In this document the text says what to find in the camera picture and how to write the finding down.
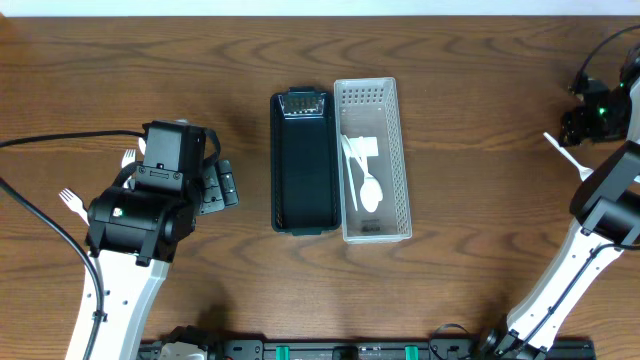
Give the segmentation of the white plastic spoon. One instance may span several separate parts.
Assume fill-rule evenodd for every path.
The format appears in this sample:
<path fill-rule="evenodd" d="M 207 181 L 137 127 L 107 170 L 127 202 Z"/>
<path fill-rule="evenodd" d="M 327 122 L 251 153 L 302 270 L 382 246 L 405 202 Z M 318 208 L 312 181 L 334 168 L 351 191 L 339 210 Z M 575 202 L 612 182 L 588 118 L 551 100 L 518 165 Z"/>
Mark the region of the white plastic spoon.
<path fill-rule="evenodd" d="M 594 172 L 593 169 L 581 165 L 565 148 L 561 147 L 558 141 L 550 135 L 548 132 L 544 132 L 545 139 L 561 154 L 563 155 L 573 166 L 576 167 L 579 173 L 579 177 L 582 181 L 585 181 Z"/>
<path fill-rule="evenodd" d="M 146 151 L 146 141 L 142 137 L 138 138 L 138 148 L 139 148 L 141 154 L 144 155 L 145 151 Z"/>
<path fill-rule="evenodd" d="M 360 188 L 360 199 L 364 209 L 369 213 L 374 213 L 384 195 L 379 181 L 369 172 L 363 173 L 363 184 Z"/>
<path fill-rule="evenodd" d="M 355 192 L 353 172 L 351 168 L 351 159 L 353 158 L 354 152 L 352 150 L 349 138 L 344 134 L 341 135 L 341 145 L 342 145 L 343 153 L 346 159 L 346 167 L 347 167 L 347 174 L 349 179 L 349 187 L 350 187 L 352 203 L 354 206 L 354 210 L 358 211 L 358 203 L 357 203 L 357 197 Z"/>
<path fill-rule="evenodd" d="M 359 141 L 358 139 L 349 139 L 349 143 L 350 143 L 350 147 L 351 147 L 351 152 L 353 157 L 356 159 L 356 161 L 358 162 L 359 166 L 361 167 L 362 171 L 364 174 L 368 174 L 368 163 L 367 163 L 367 158 L 366 156 L 361 152 L 360 148 L 359 148 Z"/>

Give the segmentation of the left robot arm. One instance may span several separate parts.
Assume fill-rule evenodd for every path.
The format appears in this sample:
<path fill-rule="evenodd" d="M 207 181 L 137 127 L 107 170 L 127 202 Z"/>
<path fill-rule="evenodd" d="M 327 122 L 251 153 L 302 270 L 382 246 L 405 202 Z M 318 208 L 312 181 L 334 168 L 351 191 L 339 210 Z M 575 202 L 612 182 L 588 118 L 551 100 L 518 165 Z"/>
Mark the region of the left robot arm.
<path fill-rule="evenodd" d="M 142 161 L 91 201 L 86 242 L 93 268 L 66 356 L 133 359 L 179 241 L 196 219 L 238 203 L 214 130 L 187 121 L 144 126 Z"/>

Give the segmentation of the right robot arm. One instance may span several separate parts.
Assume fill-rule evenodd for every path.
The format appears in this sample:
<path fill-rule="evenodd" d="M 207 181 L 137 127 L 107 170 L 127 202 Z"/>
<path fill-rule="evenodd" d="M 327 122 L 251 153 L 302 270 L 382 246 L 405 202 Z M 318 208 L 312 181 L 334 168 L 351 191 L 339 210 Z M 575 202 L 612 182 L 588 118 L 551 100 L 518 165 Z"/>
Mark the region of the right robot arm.
<path fill-rule="evenodd" d="M 549 142 L 561 154 L 586 140 L 622 144 L 599 167 L 577 167 L 582 183 L 559 252 L 504 328 L 483 337 L 473 359 L 594 358 L 591 342 L 558 340 L 557 333 L 599 274 L 639 248 L 639 196 L 630 189 L 639 180 L 639 49 L 627 53 L 616 87 L 580 70 L 570 91 L 581 103 L 563 115 L 559 136 Z"/>

